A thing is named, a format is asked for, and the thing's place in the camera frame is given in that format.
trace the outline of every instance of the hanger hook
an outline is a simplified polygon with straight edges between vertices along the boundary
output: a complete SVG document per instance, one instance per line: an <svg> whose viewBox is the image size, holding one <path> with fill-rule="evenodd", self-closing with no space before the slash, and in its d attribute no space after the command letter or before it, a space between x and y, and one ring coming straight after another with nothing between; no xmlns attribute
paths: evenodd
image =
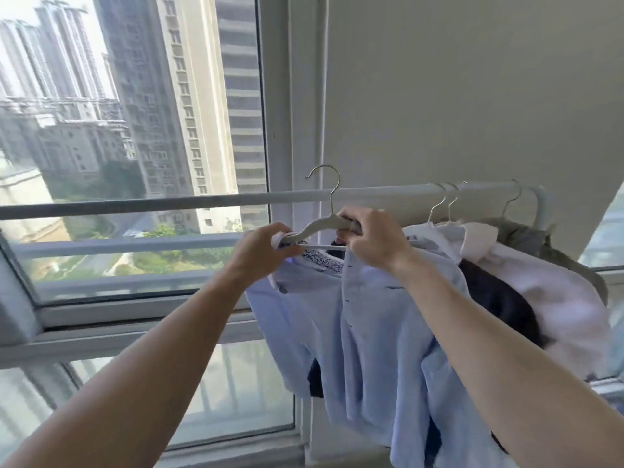
<svg viewBox="0 0 624 468"><path fill-rule="evenodd" d="M449 212L448 213L448 215L449 215L448 216L448 220L449 220L449 223L450 223L450 206L453 205L454 203L456 203L457 199L459 199L459 187L457 187L455 184L453 184L451 182L444 182L444 183L448 184L450 186L453 186L455 188L455 190L457 190L457 195L455 196L455 199L451 203L448 204L448 207L449 207L449 209L448 209L448 212Z"/></svg>
<svg viewBox="0 0 624 468"><path fill-rule="evenodd" d="M511 200L507 200L507 203L505 204L505 207L503 208L503 213L500 214L503 218L505 218L505 212L507 211L508 205L518 200L520 196L522 195L522 185L516 179L510 179L510 180L514 181L517 184L519 190L518 190L518 195L515 198L512 198Z"/></svg>
<svg viewBox="0 0 624 468"><path fill-rule="evenodd" d="M444 202L446 202L446 188L444 188L444 186L439 183L439 182L429 182L428 185L430 184L434 184L439 186L442 190L444 190L444 198L442 199L442 201L440 203L436 203L435 205L433 205L433 207L431 207L431 211L429 212L429 218L427 219L427 223L431 223L431 216L433 215L433 211L434 209L438 206L443 204Z"/></svg>
<svg viewBox="0 0 624 468"><path fill-rule="evenodd" d="M329 164L321 164L319 166L316 166L314 169L312 169L312 171L310 171L310 173L305 177L305 179L309 179L310 177L312 177L312 174L314 174L321 167L329 167L333 169L334 171L336 171L336 174L338 174L338 183L336 184L334 189L330 192L330 207L332 208L331 214L334 215L334 192L338 189L338 187L340 187L340 179L341 179L340 172L338 172L338 169L336 169L334 166L329 165Z"/></svg>

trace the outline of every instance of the black garment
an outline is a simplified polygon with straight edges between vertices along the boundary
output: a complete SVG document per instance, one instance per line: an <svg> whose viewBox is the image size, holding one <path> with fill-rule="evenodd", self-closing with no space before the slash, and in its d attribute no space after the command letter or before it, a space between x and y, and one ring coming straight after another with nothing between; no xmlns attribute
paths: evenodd
<svg viewBox="0 0 624 468"><path fill-rule="evenodd" d="M328 250L327 253L336 258L345 259L344 251ZM459 269L464 274L468 292L476 303L540 348L545 346L546 342L540 333L535 312L533 312L533 309L524 297L509 284L470 261L463 259L459 263ZM321 366L316 360L310 367L308 382L310 385L310 396L322 398ZM492 438L507 453L494 434L492 434ZM425 442L425 466L433 465L433 461L436 459L441 447L442 438L440 430L436 427L433 420L430 419L427 440Z"/></svg>

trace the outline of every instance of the clothes rail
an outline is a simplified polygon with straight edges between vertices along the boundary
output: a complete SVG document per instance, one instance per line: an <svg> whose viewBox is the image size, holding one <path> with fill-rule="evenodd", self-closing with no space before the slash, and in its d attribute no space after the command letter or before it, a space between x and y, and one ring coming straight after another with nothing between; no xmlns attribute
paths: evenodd
<svg viewBox="0 0 624 468"><path fill-rule="evenodd" d="M533 226L545 229L550 216L550 199L542 187L525 186L515 181L458 183L459 192L490 189L528 189L537 199L537 212ZM334 198L390 197L410 195L437 195L435 184L394 185L384 187L341 188ZM276 203L319 202L327 200L330 190L295 190L289 192L250 193L236 195L211 195L175 198L142 198L133 200L102 200L72 203L42 203L0 207L0 220L27 220L57 216L107 215L110 213L162 212L164 210L189 210L192 208L218 208L227 206L268 205Z"/></svg>

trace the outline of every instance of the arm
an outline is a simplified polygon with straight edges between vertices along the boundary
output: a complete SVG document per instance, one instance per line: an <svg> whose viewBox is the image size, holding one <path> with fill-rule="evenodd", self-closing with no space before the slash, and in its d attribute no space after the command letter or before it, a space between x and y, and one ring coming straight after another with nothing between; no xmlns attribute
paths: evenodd
<svg viewBox="0 0 624 468"><path fill-rule="evenodd" d="M91 378L3 468L154 466L243 291L302 253L272 249L279 231L289 229L273 223L247 234L219 275Z"/></svg>
<svg viewBox="0 0 624 468"><path fill-rule="evenodd" d="M380 210L345 208L363 236L339 238L394 275L416 302L481 417L521 467L622 467L624 418L413 250Z"/></svg>

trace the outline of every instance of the light blue shirt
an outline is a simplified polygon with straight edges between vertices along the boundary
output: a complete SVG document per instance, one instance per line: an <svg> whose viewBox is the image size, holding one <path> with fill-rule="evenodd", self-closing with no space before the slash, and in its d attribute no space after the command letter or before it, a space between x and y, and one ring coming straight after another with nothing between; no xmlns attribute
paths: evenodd
<svg viewBox="0 0 624 468"><path fill-rule="evenodd" d="M420 252L469 295L450 259ZM430 415L441 431L441 466L501 465L503 452L413 299L391 275L350 251L341 273L291 258L246 296L286 387L309 397L316 358L330 421L390 446L395 467L424 465Z"/></svg>

